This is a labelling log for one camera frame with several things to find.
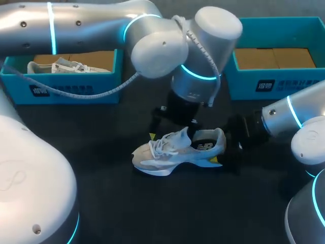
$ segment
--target brown cardboard insert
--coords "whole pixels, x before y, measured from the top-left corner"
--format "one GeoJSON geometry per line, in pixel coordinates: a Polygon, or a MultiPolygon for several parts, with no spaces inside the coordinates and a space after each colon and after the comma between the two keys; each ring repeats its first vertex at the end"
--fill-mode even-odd
{"type": "Polygon", "coordinates": [[[241,70],[316,68],[307,48],[238,48],[235,55],[241,70]]]}
{"type": "Polygon", "coordinates": [[[106,69],[113,71],[114,51],[99,51],[78,54],[59,54],[59,55],[36,55],[34,62],[41,65],[55,63],[60,57],[69,61],[75,61],[89,67],[106,69]]]}

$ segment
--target shoelace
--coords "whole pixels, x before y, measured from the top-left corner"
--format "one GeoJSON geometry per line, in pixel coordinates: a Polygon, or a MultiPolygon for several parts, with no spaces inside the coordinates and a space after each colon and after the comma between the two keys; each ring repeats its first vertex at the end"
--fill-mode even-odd
{"type": "Polygon", "coordinates": [[[82,63],[75,61],[73,61],[73,63],[77,64],[77,66],[74,67],[76,71],[79,71],[79,68],[81,68],[85,73],[90,73],[90,67],[88,67],[87,65],[83,65],[82,63]]]}
{"type": "Polygon", "coordinates": [[[157,159],[162,155],[176,155],[178,152],[173,151],[173,146],[172,146],[172,140],[171,137],[176,136],[178,132],[172,132],[169,134],[166,134],[162,137],[162,139],[158,139],[156,141],[149,141],[149,147],[151,154],[153,158],[157,159]]]}

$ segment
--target cable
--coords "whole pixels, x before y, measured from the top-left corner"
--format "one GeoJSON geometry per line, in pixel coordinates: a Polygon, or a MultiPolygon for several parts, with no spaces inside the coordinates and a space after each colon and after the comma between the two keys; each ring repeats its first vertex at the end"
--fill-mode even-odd
{"type": "Polygon", "coordinates": [[[183,35],[185,35],[185,39],[186,39],[186,36],[188,36],[194,42],[194,44],[197,45],[199,50],[202,52],[204,57],[207,59],[209,65],[211,66],[211,68],[213,70],[214,75],[216,76],[216,86],[215,86],[215,89],[209,99],[209,102],[208,102],[208,106],[212,107],[214,99],[217,96],[217,94],[220,90],[220,86],[221,86],[220,73],[217,68],[217,65],[214,63],[212,57],[209,55],[207,50],[200,44],[200,42],[198,41],[195,34],[189,30],[189,28],[186,25],[186,19],[184,17],[180,17],[178,15],[175,15],[172,19],[175,20],[176,22],[178,22],[179,25],[182,27],[182,31],[183,31],[183,35]]]}
{"type": "Polygon", "coordinates": [[[106,91],[104,93],[95,94],[95,95],[78,95],[78,94],[74,94],[74,93],[66,93],[65,91],[61,91],[61,90],[51,88],[50,86],[44,85],[44,84],[42,84],[42,83],[40,83],[40,82],[38,82],[38,81],[36,81],[34,79],[26,77],[22,73],[17,71],[16,69],[14,69],[14,68],[12,68],[12,67],[10,67],[8,65],[5,65],[4,62],[2,62],[2,61],[0,61],[0,70],[1,70],[1,67],[3,67],[5,70],[8,70],[11,73],[17,75],[21,79],[29,81],[29,82],[31,82],[31,83],[33,83],[33,84],[35,84],[35,85],[37,85],[37,86],[39,86],[41,88],[49,90],[50,92],[53,92],[55,94],[65,96],[65,97],[68,97],[68,98],[74,98],[74,99],[98,99],[98,98],[102,98],[102,97],[105,97],[105,96],[109,96],[109,95],[111,95],[113,93],[116,93],[116,92],[122,90],[127,85],[129,85],[132,81],[134,81],[138,76],[140,76],[139,73],[135,73],[133,76],[130,77],[130,79],[128,79],[123,84],[119,85],[118,87],[116,87],[116,88],[114,88],[112,90],[106,91]]]}

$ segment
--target white sneaker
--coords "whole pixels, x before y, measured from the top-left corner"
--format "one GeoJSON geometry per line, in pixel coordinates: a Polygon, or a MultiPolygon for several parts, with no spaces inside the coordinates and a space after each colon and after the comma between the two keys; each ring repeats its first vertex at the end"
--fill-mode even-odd
{"type": "Polygon", "coordinates": [[[110,72],[105,69],[89,67],[75,61],[68,61],[62,57],[53,64],[39,65],[29,62],[27,65],[28,74],[62,74],[62,73],[102,73],[110,72]]]}
{"type": "Polygon", "coordinates": [[[200,167],[220,167],[210,160],[222,154],[226,148],[223,130],[200,130],[193,141],[187,135],[188,127],[179,132],[164,135],[162,139],[149,141],[132,154],[133,165],[147,174],[169,175],[179,164],[189,162],[200,167]]]}

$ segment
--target black table surface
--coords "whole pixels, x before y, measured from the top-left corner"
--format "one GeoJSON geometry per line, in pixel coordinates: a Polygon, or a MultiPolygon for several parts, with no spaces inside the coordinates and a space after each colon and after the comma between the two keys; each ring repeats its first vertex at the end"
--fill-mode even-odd
{"type": "MultiPolygon", "coordinates": [[[[133,72],[127,67],[124,79],[133,72]]],[[[272,103],[231,102],[227,86],[224,80],[214,108],[199,111],[205,128],[272,103]]],[[[26,125],[73,167],[81,243],[288,244],[285,209],[305,183],[294,176],[300,170],[290,141],[246,154],[240,175],[180,165],[170,176],[152,177],[133,168],[131,153],[149,140],[150,112],[165,105],[169,88],[170,77],[139,79],[118,105],[17,107],[26,125]]]]}

